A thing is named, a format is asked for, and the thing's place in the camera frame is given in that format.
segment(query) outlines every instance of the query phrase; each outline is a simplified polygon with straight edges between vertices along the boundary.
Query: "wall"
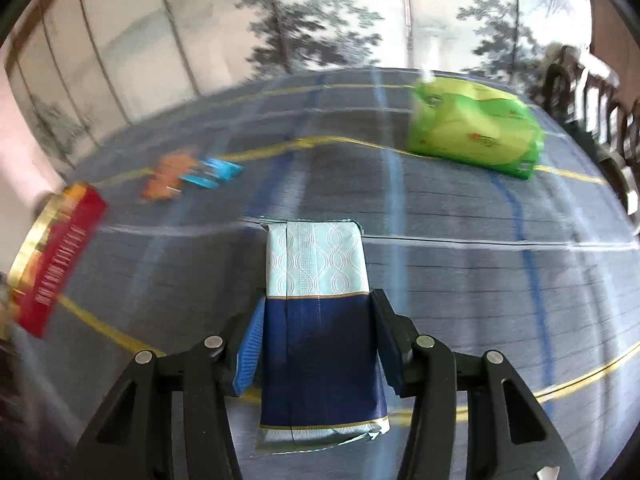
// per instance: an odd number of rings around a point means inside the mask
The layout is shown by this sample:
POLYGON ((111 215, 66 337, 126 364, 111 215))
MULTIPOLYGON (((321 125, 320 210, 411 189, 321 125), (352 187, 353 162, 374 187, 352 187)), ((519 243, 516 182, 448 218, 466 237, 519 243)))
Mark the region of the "wall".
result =
POLYGON ((550 44, 590 43, 589 0, 39 0, 6 69, 63 172, 128 124, 256 77, 428 66, 529 92, 550 44))
POLYGON ((9 182, 0 174, 0 272, 5 274, 27 235, 32 223, 31 210, 14 192, 9 182))
MULTIPOLYGON (((31 2, 16 23, 24 26, 35 3, 31 2)), ((0 63, 5 65, 12 42, 7 40, 0 46, 0 63)), ((26 121, 32 117, 29 106, 18 108, 15 88, 9 83, 7 74, 0 71, 0 178, 8 183, 20 202, 29 211, 45 192, 59 189, 64 183, 44 153, 42 144, 32 134, 33 129, 26 121)), ((0 221, 10 222, 12 209, 0 210, 0 221)))

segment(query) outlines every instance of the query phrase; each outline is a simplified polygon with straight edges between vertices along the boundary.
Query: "yellow line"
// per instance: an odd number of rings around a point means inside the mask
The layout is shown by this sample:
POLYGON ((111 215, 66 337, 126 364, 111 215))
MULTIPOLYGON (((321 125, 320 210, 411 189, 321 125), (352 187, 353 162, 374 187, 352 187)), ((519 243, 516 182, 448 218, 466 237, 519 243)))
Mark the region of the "yellow line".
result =
POLYGON ((138 341, 137 339, 128 336, 119 330, 115 329, 113 326, 106 324, 105 322, 99 320, 93 314, 90 314, 86 310, 80 308, 76 305, 73 300, 70 300, 66 296, 60 295, 58 298, 58 303, 65 307, 69 312, 74 314, 78 319, 85 322, 88 326, 93 328, 97 333, 102 334, 107 339, 111 339, 116 345, 121 346, 125 350, 128 350, 132 354, 137 354, 141 350, 151 350, 158 357, 166 355, 161 350, 157 348, 153 348, 142 341, 138 341))
MULTIPOLYGON (((121 346, 125 350, 128 350, 132 354, 138 353, 141 350, 151 350, 157 356, 166 355, 161 350, 153 348, 142 341, 138 341, 125 333, 120 332, 114 327, 106 324, 101 321, 93 314, 90 314, 86 310, 77 306, 72 300, 67 298, 66 296, 60 295, 58 298, 58 302, 64 306, 69 312, 74 314, 78 319, 82 322, 86 323, 89 327, 94 329, 99 334, 105 336, 107 339, 110 339, 116 345, 121 346)), ((549 402, 553 399, 561 399, 562 397, 569 396, 574 394, 578 390, 586 388, 590 384, 596 383, 597 381, 603 379, 604 377, 612 374, 614 371, 618 370, 623 364, 630 361, 636 354, 640 352, 640 342, 633 345, 631 348, 627 349, 625 352, 620 354, 615 359, 612 359, 608 363, 599 366, 598 368, 593 369, 592 371, 581 375, 578 378, 572 379, 571 381, 567 381, 565 383, 556 384, 555 386, 551 386, 544 390, 534 393, 534 396, 542 404, 543 402, 549 402)), ((253 404, 260 404, 261 402, 261 392, 257 388, 250 386, 245 393, 242 395, 241 399, 246 400, 247 402, 251 402, 253 404)), ((408 426, 411 423, 411 414, 412 410, 403 409, 403 410, 391 410, 389 413, 389 417, 396 421, 398 424, 402 424, 404 426, 408 426)), ((466 406, 457 406, 456 407, 456 421, 457 422, 466 422, 468 421, 468 409, 466 406)))
POLYGON ((122 184, 127 180, 135 180, 143 176, 149 176, 154 172, 152 168, 140 168, 139 170, 126 171, 125 173, 119 173, 115 176, 105 178, 98 182, 94 182, 95 187, 112 187, 122 184))
POLYGON ((574 178, 576 180, 582 180, 584 182, 593 182, 594 184, 606 184, 607 181, 599 176, 589 176, 583 173, 575 173, 575 171, 560 170, 558 168, 552 168, 551 166, 536 166, 537 171, 546 171, 547 173, 555 173, 556 175, 565 176, 567 178, 574 178))
MULTIPOLYGON (((382 88, 412 88, 412 85, 381 85, 382 88)), ((273 90, 265 90, 262 92, 256 92, 254 94, 245 94, 231 99, 225 99, 217 103, 209 103, 207 106, 213 108, 223 108, 226 106, 235 105, 245 101, 251 101, 252 99, 264 98, 274 95, 293 95, 306 92, 312 92, 319 89, 336 89, 336 88, 375 88, 372 84, 350 84, 341 83, 333 85, 311 85, 311 86, 290 86, 288 88, 277 88, 273 90)))
MULTIPOLYGON (((428 155, 419 155, 417 153, 407 152, 405 150, 398 150, 397 148, 390 148, 388 146, 381 146, 380 144, 374 144, 372 142, 366 142, 365 140, 351 139, 350 137, 341 136, 314 136, 307 137, 305 139, 293 139, 286 142, 280 142, 272 144, 271 146, 265 146, 264 148, 255 148, 254 150, 246 150, 239 153, 227 153, 222 156, 223 160, 229 162, 246 162, 248 160, 259 160, 262 158, 270 158, 273 156, 281 155, 290 150, 306 150, 321 146, 322 144, 333 144, 334 142, 346 142, 349 144, 358 144, 360 146, 367 146, 368 148, 374 148, 376 150, 387 150, 390 152, 400 153, 401 155, 415 156, 418 158, 434 159, 436 157, 428 155)), ((559 168, 553 168, 551 166, 536 166, 537 171, 545 171, 545 173, 554 173, 566 178, 573 178, 575 180, 581 180, 584 182, 591 182, 594 184, 606 184, 606 180, 596 176, 589 176, 582 173, 575 173, 575 171, 560 170, 559 168)), ((97 187, 113 187, 118 184, 122 184, 127 180, 134 180, 141 178, 142 176, 148 176, 153 173, 152 168, 141 168, 140 170, 127 171, 126 173, 120 173, 105 180, 95 182, 94 186, 97 187)))

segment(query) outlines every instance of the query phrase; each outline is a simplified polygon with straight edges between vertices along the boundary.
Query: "orange package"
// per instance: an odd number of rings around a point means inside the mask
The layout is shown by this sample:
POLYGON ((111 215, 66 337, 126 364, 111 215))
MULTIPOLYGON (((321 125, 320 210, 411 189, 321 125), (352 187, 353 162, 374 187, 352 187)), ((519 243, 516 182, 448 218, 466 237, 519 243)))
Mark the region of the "orange package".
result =
POLYGON ((147 181, 142 196, 146 200, 172 198, 180 193, 182 180, 180 177, 191 171, 197 164, 191 150, 177 150, 163 155, 154 168, 154 173, 147 181))

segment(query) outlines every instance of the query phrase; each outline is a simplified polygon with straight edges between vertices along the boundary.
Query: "green snack bag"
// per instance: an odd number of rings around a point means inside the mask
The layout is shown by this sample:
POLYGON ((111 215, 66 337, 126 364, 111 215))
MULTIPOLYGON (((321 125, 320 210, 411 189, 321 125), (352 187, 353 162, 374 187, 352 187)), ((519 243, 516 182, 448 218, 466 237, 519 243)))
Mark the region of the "green snack bag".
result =
POLYGON ((544 131, 516 96, 461 79, 418 80, 408 149, 529 178, 544 131))

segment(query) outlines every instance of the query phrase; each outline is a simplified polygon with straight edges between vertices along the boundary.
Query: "gray floor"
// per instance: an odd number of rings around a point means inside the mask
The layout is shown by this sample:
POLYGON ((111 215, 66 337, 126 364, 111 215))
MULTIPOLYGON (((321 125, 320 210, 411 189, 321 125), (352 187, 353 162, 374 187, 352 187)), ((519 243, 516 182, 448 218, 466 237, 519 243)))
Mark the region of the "gray floor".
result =
MULTIPOLYGON (((102 180, 185 145, 221 155, 332 135, 403 148, 410 92, 384 86, 416 76, 352 70, 230 90, 130 128, 71 178, 102 180), (298 86, 312 89, 225 104, 298 86)), ((541 164, 597 176, 573 141, 534 112, 548 131, 541 164)), ((344 142, 242 164, 244 173, 219 189, 187 188, 169 203, 140 203, 141 180, 105 187, 110 209, 65 294, 130 336, 181 351, 216 333, 264 280, 266 234, 239 219, 351 218, 366 235, 369 283, 386 289, 398 312, 454 350, 501 350, 534 391, 640 340, 639 253, 606 186, 541 171, 522 181, 344 142)), ((76 438, 130 354, 60 306, 45 340, 20 340, 76 438)), ((545 404, 585 478, 599 478, 638 423, 638 380, 631 362, 545 404)), ((387 400, 392 410, 410 406, 391 393, 387 400)), ((252 456, 259 407, 234 400, 229 411, 247 479, 394 478, 408 432, 392 423, 374 442, 252 456)), ((464 476, 465 446, 459 424, 454 478, 464 476)))

